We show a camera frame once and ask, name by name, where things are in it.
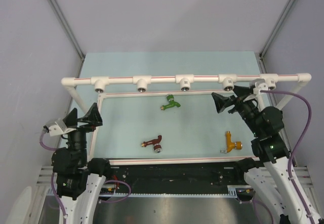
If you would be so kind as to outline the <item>white PVC pipe frame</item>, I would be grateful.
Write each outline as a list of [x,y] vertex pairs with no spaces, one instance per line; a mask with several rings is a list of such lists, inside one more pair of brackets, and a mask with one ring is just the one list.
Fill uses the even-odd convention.
[[[236,74],[219,74],[219,75],[193,75],[193,74],[180,74],[175,76],[151,76],[151,75],[138,75],[131,77],[108,77],[108,76],[95,76],[90,78],[74,78],[65,77],[61,80],[61,84],[72,96],[76,104],[82,109],[84,113],[87,111],[87,106],[81,96],[76,91],[78,85],[92,85],[95,92],[98,93],[98,109],[102,109],[102,105],[107,98],[131,98],[131,97],[159,97],[173,94],[174,96],[188,96],[188,95],[207,95],[208,93],[216,92],[229,94],[233,92],[234,83],[236,82],[254,82],[261,81],[264,89],[273,89],[278,82],[296,82],[296,86],[292,89],[293,93],[297,93],[304,87],[312,76],[309,73],[297,73],[292,75],[278,75],[278,74],[260,74],[260,75],[236,75]],[[196,90],[190,91],[190,86],[193,83],[219,83],[222,84],[224,90]],[[148,86],[156,83],[173,83],[180,86],[180,91],[160,91],[148,92]],[[108,85],[114,84],[133,84],[136,85],[138,93],[105,93],[105,88]],[[92,134],[88,160],[94,158],[96,140],[99,129],[96,129]],[[169,159],[130,159],[130,160],[112,160],[115,165],[144,165],[144,164],[167,164],[167,163],[209,163],[209,162],[227,162],[239,161],[249,156],[234,156],[234,157],[207,157],[207,158],[169,158]]]

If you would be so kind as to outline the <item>yellow water faucet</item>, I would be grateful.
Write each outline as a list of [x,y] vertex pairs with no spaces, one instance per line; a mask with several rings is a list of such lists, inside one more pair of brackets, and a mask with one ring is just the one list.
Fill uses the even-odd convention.
[[233,142],[231,139],[231,132],[226,131],[225,132],[225,139],[226,139],[226,148],[220,150],[220,153],[227,154],[231,152],[232,150],[242,150],[243,146],[240,141]]

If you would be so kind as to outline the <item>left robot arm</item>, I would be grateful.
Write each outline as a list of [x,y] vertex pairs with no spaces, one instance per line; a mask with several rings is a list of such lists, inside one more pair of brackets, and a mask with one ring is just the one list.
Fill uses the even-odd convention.
[[52,187],[60,206],[60,223],[92,223],[100,190],[111,180],[109,160],[88,159],[87,134],[102,126],[97,103],[83,117],[74,108],[49,128],[51,136],[66,136],[66,147],[54,151]]

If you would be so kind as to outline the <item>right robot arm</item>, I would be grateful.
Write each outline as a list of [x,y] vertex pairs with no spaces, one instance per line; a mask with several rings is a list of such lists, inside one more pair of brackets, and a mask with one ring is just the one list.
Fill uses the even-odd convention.
[[234,180],[250,185],[260,197],[260,204],[270,214],[272,223],[323,223],[323,217],[307,198],[295,170],[294,152],[289,152],[279,132],[284,127],[281,109],[273,106],[259,110],[254,104],[262,94],[276,94],[275,86],[257,80],[250,87],[236,86],[234,95],[212,93],[218,113],[230,108],[237,112],[254,135],[253,154],[259,158],[275,184],[269,183],[252,158],[236,163]]

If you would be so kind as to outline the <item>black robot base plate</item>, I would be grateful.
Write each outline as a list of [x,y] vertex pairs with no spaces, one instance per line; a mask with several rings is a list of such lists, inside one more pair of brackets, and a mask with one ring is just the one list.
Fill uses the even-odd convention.
[[246,186],[234,162],[112,166],[109,178],[130,185],[132,194],[228,194]]

